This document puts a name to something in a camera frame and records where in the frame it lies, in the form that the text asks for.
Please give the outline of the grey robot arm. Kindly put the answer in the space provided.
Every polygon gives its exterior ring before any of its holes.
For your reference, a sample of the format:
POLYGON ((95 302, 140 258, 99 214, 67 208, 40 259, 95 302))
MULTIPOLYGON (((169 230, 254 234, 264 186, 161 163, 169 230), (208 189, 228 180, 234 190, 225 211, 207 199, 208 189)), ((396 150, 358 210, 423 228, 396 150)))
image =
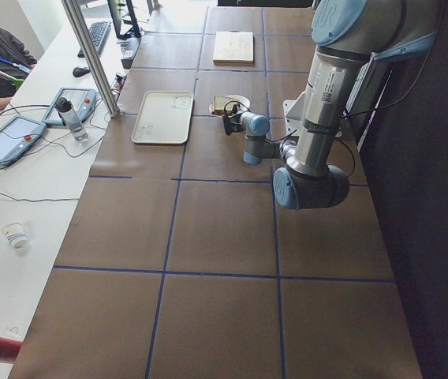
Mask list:
POLYGON ((245 163, 284 162, 273 175, 279 205, 329 208, 345 200, 348 176, 327 157, 360 68, 370 60, 404 60, 430 50, 441 10, 440 1, 322 1, 312 19, 316 49, 306 89, 286 112, 297 123, 297 141, 269 141, 264 116, 226 111, 226 133, 245 132, 245 163))

